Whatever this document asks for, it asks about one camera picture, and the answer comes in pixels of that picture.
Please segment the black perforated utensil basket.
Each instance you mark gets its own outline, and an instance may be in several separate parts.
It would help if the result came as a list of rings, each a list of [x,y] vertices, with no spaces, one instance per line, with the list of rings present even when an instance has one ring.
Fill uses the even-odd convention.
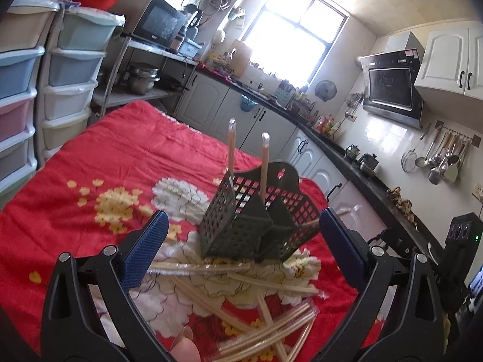
[[[198,226],[202,258],[285,262],[319,232],[320,211],[293,166],[269,164],[264,198],[260,181],[260,167],[225,173]]]

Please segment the chopsticks pair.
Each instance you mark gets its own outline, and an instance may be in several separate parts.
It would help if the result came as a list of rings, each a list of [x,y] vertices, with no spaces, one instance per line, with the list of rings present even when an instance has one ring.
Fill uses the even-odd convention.
[[[229,120],[229,129],[228,129],[228,145],[229,145],[229,174],[233,176],[234,173],[234,163],[235,163],[235,148],[236,148],[236,129],[237,123],[235,118],[231,118]]]

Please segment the hanging ladles and utensils rack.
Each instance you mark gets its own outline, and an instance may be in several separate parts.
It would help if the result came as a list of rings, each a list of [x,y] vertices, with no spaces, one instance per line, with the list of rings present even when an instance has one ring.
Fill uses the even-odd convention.
[[[479,148],[482,136],[478,134],[468,136],[446,127],[442,121],[437,120],[425,128],[419,141],[422,142],[427,138],[430,132],[434,132],[434,135],[430,140],[427,152],[418,156],[418,145],[416,145],[403,154],[400,166],[404,173],[428,169],[427,178],[433,185],[438,185],[441,181],[454,184],[460,177],[469,149],[471,147]]]

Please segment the white lower kitchen cabinets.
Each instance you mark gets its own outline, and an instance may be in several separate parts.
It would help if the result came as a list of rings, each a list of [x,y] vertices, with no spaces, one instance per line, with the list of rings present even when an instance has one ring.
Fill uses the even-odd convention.
[[[315,182],[348,228],[366,240],[386,229],[354,182],[300,128],[258,103],[244,111],[246,97],[199,72],[191,74],[186,86],[188,91],[177,107],[178,120],[227,143],[229,120],[234,119],[236,147],[256,158],[261,156],[261,134],[268,133],[270,159],[289,163],[300,176]]]

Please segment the bright kitchen window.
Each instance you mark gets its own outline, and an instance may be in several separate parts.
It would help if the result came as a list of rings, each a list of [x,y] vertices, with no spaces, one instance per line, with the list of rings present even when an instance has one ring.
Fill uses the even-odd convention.
[[[267,75],[302,87],[314,80],[347,19],[326,0],[267,0],[243,43]]]

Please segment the black air fryer appliance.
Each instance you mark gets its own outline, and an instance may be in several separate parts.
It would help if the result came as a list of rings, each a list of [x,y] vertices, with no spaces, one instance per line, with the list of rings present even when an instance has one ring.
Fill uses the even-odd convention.
[[[482,220],[475,212],[453,218],[439,263],[441,275],[451,284],[464,283],[482,237]]]

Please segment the wrapped chopsticks on quilt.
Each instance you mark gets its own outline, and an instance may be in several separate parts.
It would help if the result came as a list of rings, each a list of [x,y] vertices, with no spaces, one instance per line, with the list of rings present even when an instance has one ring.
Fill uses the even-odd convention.
[[[252,268],[251,263],[239,264],[187,264],[174,262],[153,262],[147,269],[149,274],[156,275],[227,275],[246,272]]]

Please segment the wrapped chopsticks pile front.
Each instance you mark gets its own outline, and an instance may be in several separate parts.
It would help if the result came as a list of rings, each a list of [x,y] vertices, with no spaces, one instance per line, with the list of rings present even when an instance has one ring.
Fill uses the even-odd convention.
[[[173,277],[172,282],[181,292],[189,296],[193,302],[202,309],[218,317],[241,333],[240,336],[219,346],[214,355],[215,361],[241,361],[252,357],[264,349],[275,346],[287,336],[300,331],[298,338],[291,351],[283,352],[282,361],[294,361],[305,344],[312,327],[318,316],[318,308],[311,301],[303,301],[298,306],[278,316],[276,319],[269,314],[269,309],[264,303],[263,297],[259,297],[259,307],[267,321],[264,325],[253,329],[241,322],[237,317],[229,314],[210,302],[210,299],[188,281],[179,277]]]

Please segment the red floral quilt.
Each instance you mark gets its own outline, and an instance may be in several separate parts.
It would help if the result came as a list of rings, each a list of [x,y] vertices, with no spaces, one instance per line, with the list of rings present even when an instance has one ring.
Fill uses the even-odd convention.
[[[58,256],[99,253],[140,229],[156,210],[169,216],[160,262],[198,264],[198,225],[227,168],[222,142],[162,114],[144,101],[104,117],[67,142],[1,212],[1,305],[27,344],[40,347],[44,298]],[[131,291],[163,345],[191,327],[200,355],[235,337],[199,296],[257,328],[259,297],[278,316],[298,305],[292,287],[317,288],[318,316],[298,360],[311,360],[356,298],[328,246],[316,236],[284,263],[225,275],[174,278],[149,274]]]

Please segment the black kettle on counter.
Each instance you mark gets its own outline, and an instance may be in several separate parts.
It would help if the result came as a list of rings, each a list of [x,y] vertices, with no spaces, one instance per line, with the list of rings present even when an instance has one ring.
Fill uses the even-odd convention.
[[[379,160],[375,154],[365,153],[359,159],[360,171],[367,176],[374,176]]]

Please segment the black range hood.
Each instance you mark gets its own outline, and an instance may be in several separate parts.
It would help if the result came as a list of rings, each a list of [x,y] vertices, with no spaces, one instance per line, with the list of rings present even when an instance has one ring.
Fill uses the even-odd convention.
[[[415,82],[421,66],[415,48],[378,53],[360,59],[363,70],[363,109],[369,113],[421,127],[424,101]]]

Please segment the stainless steel pots stack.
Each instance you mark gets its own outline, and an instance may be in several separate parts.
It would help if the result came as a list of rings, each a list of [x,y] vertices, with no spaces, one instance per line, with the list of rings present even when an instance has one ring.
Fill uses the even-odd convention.
[[[154,65],[142,62],[133,62],[129,65],[127,86],[130,92],[146,95],[161,78],[159,69]]]

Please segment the metal storage shelf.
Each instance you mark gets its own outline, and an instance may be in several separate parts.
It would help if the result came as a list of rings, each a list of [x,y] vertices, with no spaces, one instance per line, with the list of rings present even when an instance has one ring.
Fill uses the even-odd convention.
[[[110,41],[98,74],[91,109],[100,119],[134,100],[146,100],[170,114],[195,73],[197,61],[162,47],[122,36]]]

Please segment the pastel drawer tower right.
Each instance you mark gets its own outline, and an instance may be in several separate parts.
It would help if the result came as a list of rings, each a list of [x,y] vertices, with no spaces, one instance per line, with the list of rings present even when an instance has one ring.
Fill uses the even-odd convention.
[[[125,18],[95,8],[63,8],[47,35],[35,104],[40,165],[88,125],[89,107],[108,43]]]

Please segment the pastel drawer tower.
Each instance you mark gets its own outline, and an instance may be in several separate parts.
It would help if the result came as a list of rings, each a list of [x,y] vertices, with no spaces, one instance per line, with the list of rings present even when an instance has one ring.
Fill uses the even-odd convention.
[[[40,165],[88,125],[89,107],[108,43],[125,18],[95,8],[63,8],[47,35],[35,104]]]
[[[61,5],[13,0],[1,21],[1,201],[35,174],[34,103],[47,35]]]

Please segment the pastel drawer tower left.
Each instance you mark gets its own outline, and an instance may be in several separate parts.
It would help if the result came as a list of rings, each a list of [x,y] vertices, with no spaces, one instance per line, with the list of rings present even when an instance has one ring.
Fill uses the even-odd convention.
[[[61,5],[13,0],[1,21],[1,201],[35,174],[34,103],[47,35]]]

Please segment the black microwave oven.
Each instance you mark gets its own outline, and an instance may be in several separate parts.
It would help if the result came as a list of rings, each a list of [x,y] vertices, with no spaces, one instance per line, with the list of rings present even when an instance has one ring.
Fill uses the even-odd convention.
[[[186,15],[165,0],[151,0],[138,14],[131,34],[168,48],[186,23]]]

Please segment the round wall exhaust fan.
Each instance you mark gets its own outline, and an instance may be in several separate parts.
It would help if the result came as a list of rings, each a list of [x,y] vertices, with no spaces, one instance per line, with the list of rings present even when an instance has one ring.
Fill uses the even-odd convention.
[[[337,85],[331,80],[321,80],[317,83],[314,94],[319,100],[327,102],[337,95]]]

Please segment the white upper wall cabinet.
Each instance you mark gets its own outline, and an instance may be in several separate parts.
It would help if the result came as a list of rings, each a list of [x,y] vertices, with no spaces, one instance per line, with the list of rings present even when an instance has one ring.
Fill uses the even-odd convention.
[[[416,86],[453,92],[480,100],[482,98],[482,28],[431,32]]]

